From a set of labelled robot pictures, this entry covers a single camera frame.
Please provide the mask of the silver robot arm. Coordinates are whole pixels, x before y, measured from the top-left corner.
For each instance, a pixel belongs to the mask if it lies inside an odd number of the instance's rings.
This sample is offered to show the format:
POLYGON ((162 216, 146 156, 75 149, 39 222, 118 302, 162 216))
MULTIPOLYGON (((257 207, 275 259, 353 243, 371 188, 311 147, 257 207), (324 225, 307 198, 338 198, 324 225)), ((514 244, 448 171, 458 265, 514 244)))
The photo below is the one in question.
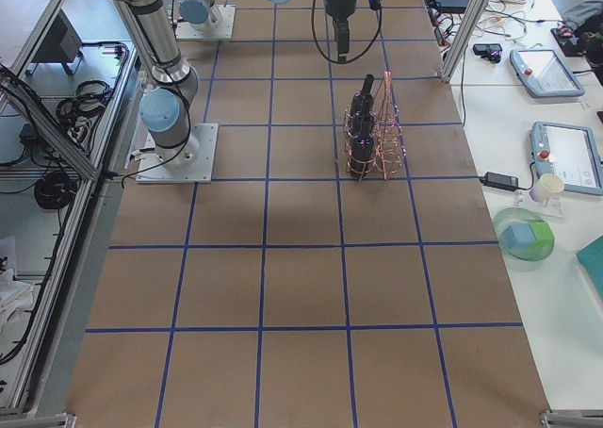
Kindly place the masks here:
POLYGON ((196 30, 211 30, 220 25, 222 16, 216 0, 178 0, 181 18, 196 30))
MULTIPOLYGON (((142 96, 139 113, 155 141, 155 155, 168 168, 186 166, 200 148, 189 108, 198 90, 198 76, 182 57, 163 0, 112 0, 130 15, 135 37, 150 54, 155 88, 142 96)), ((190 23, 206 23, 212 0, 183 0, 195 8, 185 17, 190 23)), ((269 0, 285 4, 290 0, 269 0)))

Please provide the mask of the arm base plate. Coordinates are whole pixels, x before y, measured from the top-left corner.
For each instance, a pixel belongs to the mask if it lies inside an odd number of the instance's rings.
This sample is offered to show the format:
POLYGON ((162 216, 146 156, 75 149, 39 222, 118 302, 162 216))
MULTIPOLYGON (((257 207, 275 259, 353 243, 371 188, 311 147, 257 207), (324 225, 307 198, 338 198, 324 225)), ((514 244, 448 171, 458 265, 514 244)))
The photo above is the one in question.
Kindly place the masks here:
POLYGON ((235 5, 200 7, 181 13, 176 27, 178 41, 229 41, 232 39, 235 5))
POLYGON ((147 133, 145 146, 152 147, 153 151, 141 156, 141 173, 136 175, 136 181, 140 184, 210 183, 218 134, 217 123, 195 123, 187 145, 179 152, 179 147, 170 151, 156 149, 152 135, 147 133))

